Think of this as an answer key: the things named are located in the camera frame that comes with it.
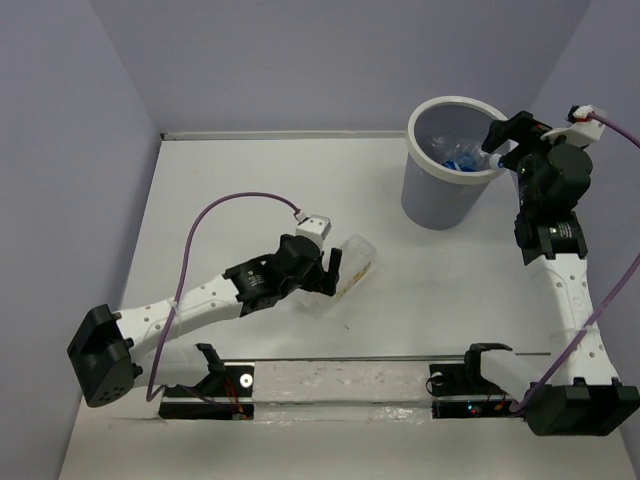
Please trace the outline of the large ribbed clear bottle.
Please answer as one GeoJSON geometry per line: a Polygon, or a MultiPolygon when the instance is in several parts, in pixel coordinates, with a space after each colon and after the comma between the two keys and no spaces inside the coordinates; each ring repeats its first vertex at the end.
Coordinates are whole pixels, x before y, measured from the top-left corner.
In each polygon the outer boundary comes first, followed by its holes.
{"type": "Polygon", "coordinates": [[[376,247],[359,234],[351,235],[340,246],[342,261],[334,296],[303,292],[299,296],[302,312],[321,314],[338,304],[371,270],[377,257],[376,247]]]}

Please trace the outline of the blue label bottle white cap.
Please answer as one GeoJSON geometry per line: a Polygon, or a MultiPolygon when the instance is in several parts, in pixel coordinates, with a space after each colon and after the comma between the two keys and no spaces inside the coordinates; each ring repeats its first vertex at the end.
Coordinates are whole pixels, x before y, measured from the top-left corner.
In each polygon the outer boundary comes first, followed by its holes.
{"type": "Polygon", "coordinates": [[[502,156],[497,153],[463,152],[446,160],[443,166],[458,172],[477,173],[488,170],[501,170],[503,162],[502,156]]]}

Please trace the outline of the crushed clear bottle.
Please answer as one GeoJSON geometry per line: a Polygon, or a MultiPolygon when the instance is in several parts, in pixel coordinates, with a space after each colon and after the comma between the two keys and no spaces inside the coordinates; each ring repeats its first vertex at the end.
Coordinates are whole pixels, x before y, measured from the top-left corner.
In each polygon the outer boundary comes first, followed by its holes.
{"type": "Polygon", "coordinates": [[[436,135],[428,137],[424,151],[436,161],[477,159],[481,157],[478,142],[471,138],[452,135],[436,135]]]}

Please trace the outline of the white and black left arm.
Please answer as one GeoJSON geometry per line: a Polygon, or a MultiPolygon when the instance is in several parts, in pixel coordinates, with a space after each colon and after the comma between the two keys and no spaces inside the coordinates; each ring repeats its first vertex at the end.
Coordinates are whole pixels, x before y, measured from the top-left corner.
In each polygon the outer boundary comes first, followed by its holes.
{"type": "Polygon", "coordinates": [[[160,373],[169,385],[186,380],[198,394],[215,392],[224,367],[210,345],[197,343],[176,363],[163,363],[166,344],[210,324],[272,308],[296,290],[335,295],[342,256],[339,248],[324,253],[304,236],[284,235],[275,253],[233,266],[177,300],[117,312],[107,305],[90,309],[67,348],[85,403],[109,405],[144,383],[155,383],[160,373]]]}

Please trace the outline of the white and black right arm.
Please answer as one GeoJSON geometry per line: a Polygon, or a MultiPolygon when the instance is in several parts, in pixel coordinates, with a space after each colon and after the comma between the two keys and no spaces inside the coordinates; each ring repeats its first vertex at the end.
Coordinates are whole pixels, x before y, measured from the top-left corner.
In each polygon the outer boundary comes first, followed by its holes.
{"type": "Polygon", "coordinates": [[[639,390],[610,361],[599,317],[628,282],[632,265],[599,306],[587,279],[585,235],[575,208],[591,185],[587,147],[610,121],[592,105],[575,105],[568,126],[552,128],[527,111],[491,122],[482,150],[517,176],[515,238],[545,310],[555,360],[540,373],[507,346],[473,344],[460,368],[470,391],[496,387],[510,412],[538,436],[606,436],[639,408],[639,390]]]}

